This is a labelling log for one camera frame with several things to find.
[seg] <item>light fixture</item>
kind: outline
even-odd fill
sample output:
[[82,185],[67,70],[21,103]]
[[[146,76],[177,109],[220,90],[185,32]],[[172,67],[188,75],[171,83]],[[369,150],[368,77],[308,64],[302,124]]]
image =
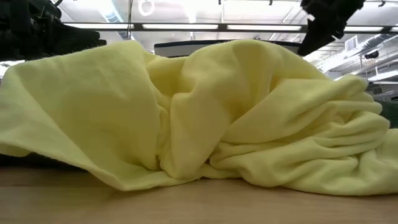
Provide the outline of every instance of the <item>light fixture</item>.
[[344,29],[345,32],[377,32],[381,31],[383,27],[366,27],[366,26],[348,26]]
[[390,71],[390,72],[383,72],[383,73],[379,73],[371,78],[368,78],[368,81],[372,82],[372,81],[383,80],[386,78],[394,77],[396,75],[398,75],[398,70],[394,70],[394,71]]
[[127,24],[112,24],[112,23],[107,23],[107,24],[84,24],[84,23],[64,23],[67,26],[72,26],[76,28],[81,28],[81,29],[93,29],[93,30],[98,30],[98,29],[109,29],[109,30],[121,30],[121,29],[127,29]]
[[[144,11],[144,3],[149,2],[150,8],[148,11]],[[154,0],[139,0],[138,1],[138,11],[142,16],[149,16],[155,11],[155,1]]]
[[272,25],[228,25],[227,29],[232,30],[277,30],[277,31],[298,31],[301,26],[272,26]]
[[144,24],[144,29],[217,29],[215,24]]
[[378,85],[396,85],[398,82],[390,82],[390,81],[383,81],[383,82],[372,82],[373,84],[378,84]]

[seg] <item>wooden table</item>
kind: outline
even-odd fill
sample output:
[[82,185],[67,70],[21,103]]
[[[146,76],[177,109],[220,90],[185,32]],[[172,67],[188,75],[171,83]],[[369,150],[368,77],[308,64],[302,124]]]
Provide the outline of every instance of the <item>wooden table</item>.
[[118,192],[84,172],[0,168],[0,223],[398,223],[398,195],[332,197],[199,180]]

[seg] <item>yellow cloth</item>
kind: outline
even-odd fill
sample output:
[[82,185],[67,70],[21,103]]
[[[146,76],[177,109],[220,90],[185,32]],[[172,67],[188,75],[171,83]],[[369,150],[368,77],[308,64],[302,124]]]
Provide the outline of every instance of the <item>yellow cloth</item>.
[[0,152],[36,152],[120,190],[242,177],[322,194],[398,192],[398,131],[365,88],[255,40],[173,59],[120,42],[10,68]]

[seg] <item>green object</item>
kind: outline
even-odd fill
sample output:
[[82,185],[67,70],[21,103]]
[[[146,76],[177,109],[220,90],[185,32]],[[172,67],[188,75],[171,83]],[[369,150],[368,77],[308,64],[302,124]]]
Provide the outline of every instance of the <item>green object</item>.
[[398,128],[398,102],[390,101],[385,102],[381,100],[376,100],[383,107],[381,116],[387,118],[391,122],[391,128]]

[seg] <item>fluorescent light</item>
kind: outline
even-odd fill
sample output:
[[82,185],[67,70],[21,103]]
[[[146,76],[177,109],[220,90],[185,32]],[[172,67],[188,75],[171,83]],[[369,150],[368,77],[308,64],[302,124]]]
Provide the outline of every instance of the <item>fluorescent light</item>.
[[145,29],[217,29],[214,24],[144,24]]
[[384,82],[373,82],[373,84],[378,84],[378,85],[396,85],[396,84],[398,84],[398,82],[384,81]]
[[228,25],[227,29],[234,30],[278,30],[278,31],[298,31],[301,26],[262,26],[262,25]]
[[127,29],[127,24],[79,24],[79,23],[64,23],[67,26],[72,26],[76,28],[82,28],[82,29],[114,29],[114,30],[121,30],[121,29]]
[[355,27],[355,26],[348,26],[344,29],[346,32],[377,32],[381,31],[383,27]]
[[398,75],[398,70],[394,70],[391,72],[384,72],[384,73],[379,73],[371,78],[368,78],[368,81],[372,82],[372,81],[378,81],[378,80],[383,80],[386,78],[390,78],[390,77],[394,77]]

